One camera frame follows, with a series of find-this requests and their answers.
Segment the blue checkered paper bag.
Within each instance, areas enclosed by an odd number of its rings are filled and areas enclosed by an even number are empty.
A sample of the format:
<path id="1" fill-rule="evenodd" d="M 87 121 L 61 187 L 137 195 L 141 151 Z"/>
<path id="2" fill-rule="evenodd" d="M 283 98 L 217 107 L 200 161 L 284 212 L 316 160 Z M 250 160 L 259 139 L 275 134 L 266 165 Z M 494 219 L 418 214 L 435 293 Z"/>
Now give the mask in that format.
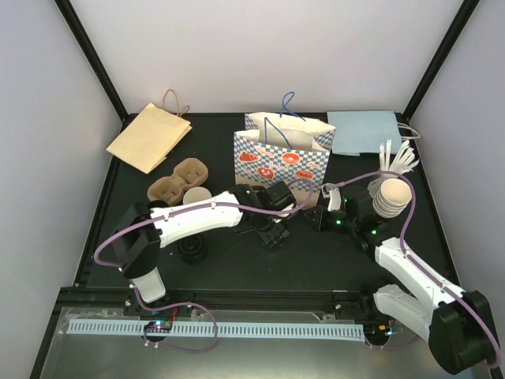
<path id="1" fill-rule="evenodd" d="M 245 114 L 245 128 L 234 133 L 237 184 L 290 185 L 297 203 L 315 206 L 320 197 L 336 128 L 289 109 L 294 92 L 282 98 L 279 113 Z"/>

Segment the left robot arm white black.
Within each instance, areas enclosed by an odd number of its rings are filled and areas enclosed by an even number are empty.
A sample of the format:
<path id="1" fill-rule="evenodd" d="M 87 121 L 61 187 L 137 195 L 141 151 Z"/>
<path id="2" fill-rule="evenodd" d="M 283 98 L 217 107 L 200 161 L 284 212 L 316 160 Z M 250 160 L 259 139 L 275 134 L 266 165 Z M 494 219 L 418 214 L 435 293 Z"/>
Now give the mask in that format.
<path id="1" fill-rule="evenodd" d="M 233 228 L 237 233 L 256 232 L 263 245 L 282 244 L 289 231 L 281 218 L 297 206 L 295 196 L 285 182 L 268 188 L 239 184 L 206 200 L 189 205 L 134 206 L 122 220 L 111 242 L 122 275 L 138 291 L 141 305 L 152 315 L 164 313 L 170 297 L 158 269 L 159 251 L 184 239 L 196 240 L 185 255 L 195 261 L 204 244 L 201 234 L 219 228 Z"/>

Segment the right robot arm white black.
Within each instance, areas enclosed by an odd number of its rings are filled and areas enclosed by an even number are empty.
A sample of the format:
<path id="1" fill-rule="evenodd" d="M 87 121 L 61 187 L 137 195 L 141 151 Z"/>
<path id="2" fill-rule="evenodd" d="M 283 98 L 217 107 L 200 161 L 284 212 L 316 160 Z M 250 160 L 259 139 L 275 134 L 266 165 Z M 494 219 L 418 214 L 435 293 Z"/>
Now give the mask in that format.
<path id="1" fill-rule="evenodd" d="M 311 224 L 318 231 L 351 236 L 360 251 L 397 280 L 361 295 L 358 306 L 364 316 L 384 314 L 405 325 L 448 373 L 500 364 L 491 307 L 482 293 L 463 290 L 416 255 L 400 238 L 400 218 L 377 214 L 368 192 L 345 196 L 330 185 L 321 192 L 328 204 L 306 211 Z"/>

